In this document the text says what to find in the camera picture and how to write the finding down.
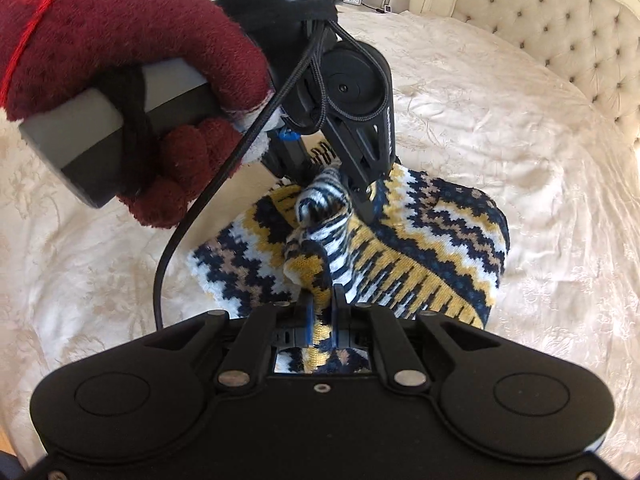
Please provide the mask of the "left hand red glove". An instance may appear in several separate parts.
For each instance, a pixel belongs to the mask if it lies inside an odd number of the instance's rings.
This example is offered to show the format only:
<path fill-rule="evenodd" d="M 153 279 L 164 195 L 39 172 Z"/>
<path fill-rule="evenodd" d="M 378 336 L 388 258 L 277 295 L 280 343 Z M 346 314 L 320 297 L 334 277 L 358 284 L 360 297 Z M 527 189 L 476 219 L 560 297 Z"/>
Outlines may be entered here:
<path fill-rule="evenodd" d="M 11 122 L 50 112 L 117 66 L 181 58 L 224 116 L 142 145 L 146 180 L 119 194 L 151 228 L 179 223 L 272 96 L 268 64 L 210 0 L 1 0 L 1 106 Z"/>

